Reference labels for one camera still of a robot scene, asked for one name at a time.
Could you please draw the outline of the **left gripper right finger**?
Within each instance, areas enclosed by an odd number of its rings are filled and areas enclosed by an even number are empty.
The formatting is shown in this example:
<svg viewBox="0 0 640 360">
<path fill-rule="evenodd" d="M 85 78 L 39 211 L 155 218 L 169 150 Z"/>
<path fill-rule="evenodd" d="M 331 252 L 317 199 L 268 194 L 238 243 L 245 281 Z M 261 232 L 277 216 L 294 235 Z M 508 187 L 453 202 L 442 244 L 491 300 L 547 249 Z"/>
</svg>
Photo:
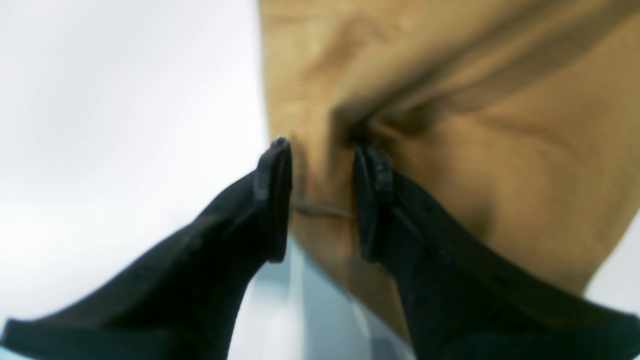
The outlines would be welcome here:
<svg viewBox="0 0 640 360">
<path fill-rule="evenodd" d="M 354 156 L 361 254 L 397 284 L 419 360 L 633 360 L 639 319 L 529 275 L 376 146 Z"/>
</svg>

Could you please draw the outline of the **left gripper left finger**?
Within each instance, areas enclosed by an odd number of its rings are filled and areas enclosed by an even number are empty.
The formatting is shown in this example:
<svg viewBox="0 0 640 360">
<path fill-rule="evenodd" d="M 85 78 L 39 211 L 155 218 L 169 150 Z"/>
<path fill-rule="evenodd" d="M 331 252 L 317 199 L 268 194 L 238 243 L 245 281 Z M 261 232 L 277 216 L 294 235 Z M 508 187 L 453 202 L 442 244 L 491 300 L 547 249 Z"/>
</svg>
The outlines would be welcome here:
<svg viewBox="0 0 640 360">
<path fill-rule="evenodd" d="M 291 189 L 277 137 L 192 223 L 66 309 L 10 319 L 2 346 L 36 360 L 225 360 L 249 282 L 285 258 Z"/>
</svg>

